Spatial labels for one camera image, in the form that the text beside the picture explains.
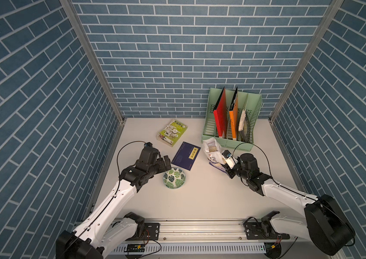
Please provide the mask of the green leaf pattern bowl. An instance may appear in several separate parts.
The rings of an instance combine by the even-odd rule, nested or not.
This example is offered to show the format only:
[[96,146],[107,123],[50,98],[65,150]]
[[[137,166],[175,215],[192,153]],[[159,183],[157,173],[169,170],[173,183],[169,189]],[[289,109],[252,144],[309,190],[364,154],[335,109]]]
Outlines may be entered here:
[[163,175],[163,184],[169,189],[178,189],[186,182],[186,174],[180,168],[173,167]]

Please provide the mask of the white purple oats bag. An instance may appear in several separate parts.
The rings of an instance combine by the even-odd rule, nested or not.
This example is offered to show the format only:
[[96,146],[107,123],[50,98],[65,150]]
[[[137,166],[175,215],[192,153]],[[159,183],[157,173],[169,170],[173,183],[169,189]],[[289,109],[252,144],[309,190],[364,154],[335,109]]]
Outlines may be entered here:
[[215,138],[209,138],[202,142],[203,151],[209,161],[209,164],[214,168],[226,172],[225,165],[227,164],[222,155],[221,145]]

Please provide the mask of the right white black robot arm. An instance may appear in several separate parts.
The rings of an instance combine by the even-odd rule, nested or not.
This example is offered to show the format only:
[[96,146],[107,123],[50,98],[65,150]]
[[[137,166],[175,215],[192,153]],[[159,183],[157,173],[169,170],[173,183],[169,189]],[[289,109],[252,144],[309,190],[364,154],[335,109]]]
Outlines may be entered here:
[[307,194],[277,182],[260,171],[256,158],[250,153],[234,158],[229,151],[224,151],[221,156],[230,178],[240,177],[253,192],[277,200],[300,214],[299,217],[286,216],[273,210],[255,223],[244,222],[249,239],[276,240],[268,257],[280,255],[281,240],[291,236],[311,241],[329,256],[355,244],[356,232],[333,197]]

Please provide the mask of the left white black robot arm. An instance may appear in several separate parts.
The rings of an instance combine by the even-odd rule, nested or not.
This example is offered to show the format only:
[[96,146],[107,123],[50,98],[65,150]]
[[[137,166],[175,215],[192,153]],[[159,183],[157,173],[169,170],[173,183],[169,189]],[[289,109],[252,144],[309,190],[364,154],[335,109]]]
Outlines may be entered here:
[[135,213],[115,218],[122,208],[155,175],[170,170],[168,156],[146,142],[136,162],[120,171],[119,179],[102,203],[73,231],[63,231],[56,240],[58,259],[104,259],[127,240],[158,239],[159,224],[145,222]]

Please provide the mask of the dark blue book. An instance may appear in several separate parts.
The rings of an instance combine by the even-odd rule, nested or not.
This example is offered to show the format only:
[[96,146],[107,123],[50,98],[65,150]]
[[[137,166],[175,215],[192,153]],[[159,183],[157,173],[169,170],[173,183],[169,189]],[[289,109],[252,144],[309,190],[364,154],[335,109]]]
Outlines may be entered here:
[[201,147],[183,142],[172,160],[172,164],[190,171],[199,155]]

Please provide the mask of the green comic book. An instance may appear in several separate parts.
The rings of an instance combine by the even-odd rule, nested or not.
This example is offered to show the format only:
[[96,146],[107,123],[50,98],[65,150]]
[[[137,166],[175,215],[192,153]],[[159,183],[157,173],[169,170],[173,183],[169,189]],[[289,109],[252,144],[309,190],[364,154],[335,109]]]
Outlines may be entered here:
[[157,134],[157,139],[170,147],[173,147],[182,135],[186,132],[188,126],[176,119],[168,123],[164,129]]

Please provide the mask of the orange folder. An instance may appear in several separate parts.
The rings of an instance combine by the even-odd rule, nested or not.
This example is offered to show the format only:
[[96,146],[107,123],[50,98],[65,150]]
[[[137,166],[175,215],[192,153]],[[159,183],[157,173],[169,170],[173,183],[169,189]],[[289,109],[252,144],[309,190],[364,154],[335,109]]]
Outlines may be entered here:
[[237,140],[238,88],[235,89],[229,108],[232,140]]

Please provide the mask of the red folder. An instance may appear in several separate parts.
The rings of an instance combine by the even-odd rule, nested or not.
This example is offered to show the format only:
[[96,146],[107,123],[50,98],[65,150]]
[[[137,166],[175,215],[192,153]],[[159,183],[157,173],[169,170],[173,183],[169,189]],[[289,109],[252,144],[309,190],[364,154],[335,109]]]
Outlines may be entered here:
[[213,114],[219,138],[227,135],[226,89],[223,88],[215,103]]

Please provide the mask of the mint green file organizer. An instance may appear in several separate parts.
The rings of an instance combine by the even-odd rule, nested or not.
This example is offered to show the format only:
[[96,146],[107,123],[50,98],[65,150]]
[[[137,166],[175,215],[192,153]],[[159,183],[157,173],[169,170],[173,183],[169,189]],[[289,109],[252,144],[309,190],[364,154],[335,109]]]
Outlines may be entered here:
[[[262,106],[262,96],[255,93],[247,93],[238,91],[238,113],[237,113],[237,140],[232,140],[229,108],[231,105],[231,100],[234,94],[234,90],[226,90],[226,111],[227,111],[227,135],[225,138],[219,138],[215,118],[213,114],[215,103],[221,93],[222,88],[211,88],[209,91],[206,120],[202,134],[202,141],[209,138],[215,138],[216,141],[221,145],[221,147],[238,149],[244,151],[250,151],[253,146],[254,137],[253,130],[256,124],[256,120],[261,110]],[[241,117],[242,110],[247,111],[248,121],[249,121],[249,142],[243,142],[239,134],[239,121]]]

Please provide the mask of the small black electronics board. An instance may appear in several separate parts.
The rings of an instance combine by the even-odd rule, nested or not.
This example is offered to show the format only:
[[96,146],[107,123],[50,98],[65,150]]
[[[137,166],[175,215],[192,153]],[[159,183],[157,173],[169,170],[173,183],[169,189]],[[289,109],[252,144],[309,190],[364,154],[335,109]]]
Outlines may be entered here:
[[145,252],[145,245],[143,244],[127,244],[125,253],[137,253],[137,254],[143,254]]

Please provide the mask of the aluminium mounting rail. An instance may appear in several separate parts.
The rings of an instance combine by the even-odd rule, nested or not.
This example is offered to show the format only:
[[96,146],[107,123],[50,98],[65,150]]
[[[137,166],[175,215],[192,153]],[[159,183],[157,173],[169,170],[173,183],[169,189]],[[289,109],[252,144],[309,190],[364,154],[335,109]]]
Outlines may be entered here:
[[73,231],[64,231],[58,240],[64,242],[64,247],[73,243],[92,242],[96,238],[92,227],[102,231],[102,237],[95,247],[107,246],[114,242],[115,247],[122,243],[139,241],[128,241],[138,227],[144,227],[145,223],[160,223],[160,234],[158,241],[147,240],[141,242],[153,243],[236,243],[236,242],[276,242],[273,240],[247,240],[244,230],[244,220],[135,220],[123,218],[112,221],[106,229],[102,228],[102,223],[86,224]]

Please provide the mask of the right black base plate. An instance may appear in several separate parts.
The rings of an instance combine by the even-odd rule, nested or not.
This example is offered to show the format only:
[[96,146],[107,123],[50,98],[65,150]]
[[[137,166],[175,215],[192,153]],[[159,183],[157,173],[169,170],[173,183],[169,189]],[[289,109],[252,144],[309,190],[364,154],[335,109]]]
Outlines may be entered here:
[[244,224],[244,230],[247,240],[290,240],[291,237],[288,234],[274,234],[270,233],[266,235],[261,228],[260,222],[247,222]]

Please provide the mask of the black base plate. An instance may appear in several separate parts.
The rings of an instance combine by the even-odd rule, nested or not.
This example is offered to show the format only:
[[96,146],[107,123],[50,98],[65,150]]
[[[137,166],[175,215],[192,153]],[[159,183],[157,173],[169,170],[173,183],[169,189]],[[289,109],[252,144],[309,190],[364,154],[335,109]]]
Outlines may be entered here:
[[138,227],[136,233],[128,238],[128,241],[158,241],[160,234],[160,223],[145,223],[144,227]]
[[247,222],[244,224],[244,230],[247,240],[290,240],[291,237],[288,234],[274,234],[270,233],[266,235],[261,228],[260,222]]

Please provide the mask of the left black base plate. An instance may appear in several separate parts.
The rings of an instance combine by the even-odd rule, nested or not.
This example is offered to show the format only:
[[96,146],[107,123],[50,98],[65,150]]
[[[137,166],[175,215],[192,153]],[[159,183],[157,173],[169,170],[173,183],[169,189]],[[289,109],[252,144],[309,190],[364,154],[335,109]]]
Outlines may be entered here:
[[136,233],[128,238],[128,241],[158,241],[160,234],[160,223],[145,223],[144,227],[138,227]]

